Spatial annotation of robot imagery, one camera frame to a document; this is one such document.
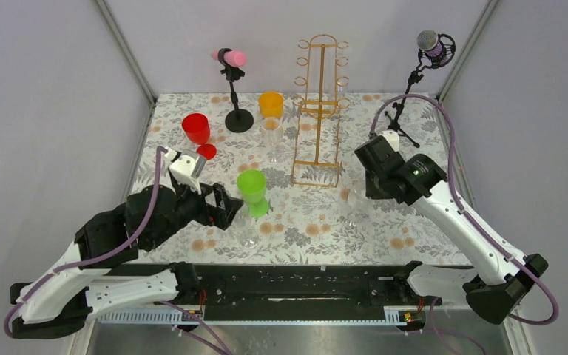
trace microphone stand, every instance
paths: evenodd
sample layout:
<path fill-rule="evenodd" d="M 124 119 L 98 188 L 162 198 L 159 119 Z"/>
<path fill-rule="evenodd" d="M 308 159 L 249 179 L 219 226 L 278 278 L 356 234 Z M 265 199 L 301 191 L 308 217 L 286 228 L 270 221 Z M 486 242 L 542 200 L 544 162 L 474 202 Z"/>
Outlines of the microphone stand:
<path fill-rule="evenodd" d="M 410 88 L 414 85 L 419 83 L 419 81 L 423 78 L 423 74 L 420 74 L 423 71 L 423 68 L 421 68 L 421 64 L 419 64 L 417 66 L 417 68 L 415 70 L 413 70 L 410 73 L 410 76 L 408 77 L 408 86 L 406 87 L 406 92 L 404 92 L 404 94 L 408 94 L 410 92 Z M 412 139 L 411 136 L 408 135 L 408 133 L 404 132 L 404 130 L 402 129 L 402 126 L 399 124 L 399 116 L 402 115 L 402 111 L 404 111 L 404 103 L 406 102 L 406 98 L 402 99 L 402 102 L 400 103 L 394 103 L 393 104 L 393 108 L 395 109 L 395 118 L 391 118 L 391 115 L 388 114 L 388 111 L 384 111 L 384 116 L 386 116 L 388 118 L 389 124 L 387 129 L 392 129 L 393 131 L 397 132 L 397 135 L 400 137 L 405 137 L 407 138 L 409 141 L 413 142 L 413 145 L 415 146 L 415 148 L 419 148 L 421 145 L 419 145 L 419 143 L 415 142 L 414 139 Z"/>
<path fill-rule="evenodd" d="M 234 111 L 226 116 L 226 128 L 233 133 L 242 133 L 248 131 L 254 125 L 254 116 L 246 109 L 238 108 L 238 95 L 234 91 L 234 82 L 245 76 L 240 68 L 233 67 L 225 61 L 225 53 L 231 51 L 229 48 L 221 48 L 219 50 L 218 60 L 223 65 L 221 74 L 225 74 L 226 80 L 229 81 L 231 103 L 234 105 Z"/>
<path fill-rule="evenodd" d="M 446 38 L 449 41 L 449 43 L 444 44 L 442 42 L 443 38 Z M 410 92 L 410 88 L 414 84 L 417 84 L 421 81 L 421 79 L 423 78 L 423 74 L 421 74 L 423 69 L 437 69 L 437 68 L 444 67 L 450 61 L 452 61 L 452 59 L 454 58 L 454 54 L 456 53 L 456 43 L 454 42 L 454 38 L 441 33 L 441 34 L 439 34 L 439 42 L 441 43 L 443 48 L 442 48 L 440 55 L 438 55 L 436 57 L 430 57 L 423 50 L 419 49 L 419 51 L 417 53 L 417 58 L 419 59 L 419 65 L 417 66 L 417 68 L 415 70 L 413 70 L 410 73 L 410 76 L 408 77 L 408 86 L 406 87 L 405 94 L 408 94 Z M 423 65 L 422 59 L 424 57 L 430 61 L 429 65 Z M 399 103 L 396 102 L 396 103 L 393 104 L 393 108 L 395 109 L 395 118 L 392 118 L 391 115 L 388 114 L 388 111 L 384 111 L 384 116 L 386 116 L 389 120 L 389 124 L 388 124 L 387 129 L 392 129 L 393 131 L 397 132 L 397 135 L 399 135 L 400 137 L 405 137 L 409 141 L 411 141 L 413 143 L 413 145 L 415 146 L 415 148 L 419 148 L 421 145 L 419 143 L 415 142 L 415 140 L 412 139 L 412 137 L 409 136 L 408 133 L 404 132 L 404 130 L 402 129 L 402 126 L 399 124 L 399 116 L 401 116 L 402 111 L 404 111 L 404 103 L 405 102 L 406 102 L 406 98 L 403 98 L 402 102 L 399 102 Z"/>

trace green plastic cup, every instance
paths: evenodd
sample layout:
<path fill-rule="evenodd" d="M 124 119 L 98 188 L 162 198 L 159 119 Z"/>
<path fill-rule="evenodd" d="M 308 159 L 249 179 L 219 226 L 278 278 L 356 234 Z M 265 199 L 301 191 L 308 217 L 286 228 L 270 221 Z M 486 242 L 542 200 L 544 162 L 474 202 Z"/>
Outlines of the green plastic cup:
<path fill-rule="evenodd" d="M 236 181 L 240 196 L 249 205 L 249 213 L 252 217 L 262 217 L 268 212 L 266 195 L 266 177 L 258 170 L 246 170 Z"/>

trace patterned table surface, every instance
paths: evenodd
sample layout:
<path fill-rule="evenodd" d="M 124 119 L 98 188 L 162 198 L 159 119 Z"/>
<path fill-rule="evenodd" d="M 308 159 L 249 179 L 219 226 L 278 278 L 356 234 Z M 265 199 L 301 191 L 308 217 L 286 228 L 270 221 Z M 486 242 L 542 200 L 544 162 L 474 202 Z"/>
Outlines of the patterned table surface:
<path fill-rule="evenodd" d="M 257 105 L 259 94 L 239 94 L 240 107 L 254 119 L 262 118 Z M 268 180 L 267 199 L 271 210 L 254 220 L 261 241 L 252 249 L 243 248 L 229 231 L 190 223 L 162 246 L 141 251 L 139 263 L 250 263 L 320 265 L 398 265 L 411 260 L 437 265 L 467 265 L 467 258 L 426 217 L 406 205 L 392 201 L 370 201 L 369 218 L 357 229 L 348 227 L 350 211 L 346 200 L 350 188 L 364 179 L 364 169 L 354 150 L 366 142 L 373 115 L 382 102 L 396 94 L 348 94 L 351 105 L 343 110 L 340 127 L 339 161 L 342 164 L 338 187 L 291 185 L 291 170 L 297 134 L 297 117 L 285 96 L 284 141 L 278 146 L 281 161 L 269 163 L 261 144 L 260 125 L 245 133 L 231 133 L 224 120 L 231 110 L 228 94 L 162 94 L 152 118 L 149 134 L 138 164 L 132 192 L 153 183 L 155 147 L 196 150 L 181 128 L 182 119 L 191 112 L 209 118 L 211 137 L 217 156 L 206 164 L 202 183 L 221 182 L 231 196 L 239 197 L 236 178 L 245 169 L 259 169 Z M 422 145 L 416 149 L 400 141 L 400 151 L 409 158 L 420 152 L 430 156 L 444 169 L 447 155 L 432 106 L 410 99 L 400 119 L 404 130 Z M 380 118 L 378 127 L 388 120 Z M 316 125 L 302 124 L 302 131 Z M 161 182 L 171 186 L 166 169 Z"/>

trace gray wall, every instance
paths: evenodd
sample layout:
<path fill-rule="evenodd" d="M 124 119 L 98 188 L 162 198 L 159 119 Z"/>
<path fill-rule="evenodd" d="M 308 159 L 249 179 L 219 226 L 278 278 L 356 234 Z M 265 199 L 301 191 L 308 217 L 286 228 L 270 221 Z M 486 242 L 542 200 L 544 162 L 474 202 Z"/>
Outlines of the gray wall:
<path fill-rule="evenodd" d="M 61 351 L 6 338 L 8 288 L 120 202 L 147 110 L 93 1 L 0 1 L 0 354 Z"/>
<path fill-rule="evenodd" d="M 406 88 L 417 65 L 416 37 L 431 28 L 462 48 L 486 0 L 109 0 L 154 91 L 225 92 L 227 82 L 210 53 L 221 47 L 247 54 L 239 92 L 299 92 L 304 75 L 300 39 L 329 33 L 348 41 L 350 92 Z M 447 70 L 427 72 L 417 92 L 439 91 Z"/>
<path fill-rule="evenodd" d="M 539 354 L 568 354 L 568 1 L 503 1 L 446 101 L 482 215 L 550 263 L 561 304 L 529 327 Z M 550 314 L 534 289 L 527 316 Z"/>

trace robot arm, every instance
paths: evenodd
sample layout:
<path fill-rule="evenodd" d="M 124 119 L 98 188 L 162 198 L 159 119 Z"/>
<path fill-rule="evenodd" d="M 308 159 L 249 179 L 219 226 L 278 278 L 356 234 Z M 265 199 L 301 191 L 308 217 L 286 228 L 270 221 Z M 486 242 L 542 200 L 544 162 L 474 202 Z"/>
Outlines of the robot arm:
<path fill-rule="evenodd" d="M 356 149 L 366 170 L 366 192 L 371 199 L 394 199 L 413 206 L 430 218 L 463 251 L 473 269 L 424 266 L 410 270 L 407 282 L 419 296 L 437 296 L 448 302 L 465 302 L 485 320 L 499 324 L 532 288 L 534 282 L 493 248 L 464 216 L 469 212 L 493 239 L 535 275 L 547 262 L 538 254 L 527 256 L 491 228 L 473 209 L 455 203 L 447 175 L 428 156 L 417 154 L 405 161 L 397 152 L 399 136 L 384 131 Z"/>
<path fill-rule="evenodd" d="M 13 337 L 62 337 L 82 328 L 85 321 L 117 308 L 161 300 L 192 301 L 197 297 L 197 275 L 185 263 L 173 263 L 167 270 L 136 280 L 92 284 L 120 264 L 136 260 L 139 249 L 155 249 L 193 220 L 227 229 L 243 205 L 241 200 L 229 197 L 220 184 L 199 183 L 206 162 L 201 155 L 168 149 L 165 157 L 171 161 L 169 174 L 175 191 L 159 186 L 155 209 L 137 242 L 101 262 L 54 272 L 59 266 L 105 255 L 124 243 L 144 218 L 151 186 L 130 195 L 112 211 L 101 212 L 89 220 L 59 261 L 34 283 L 12 285 L 12 304 L 22 304 L 20 317 L 12 321 Z M 212 192 L 216 206 L 206 202 L 206 196 Z M 51 274 L 27 301 L 23 300 L 22 295 Z"/>

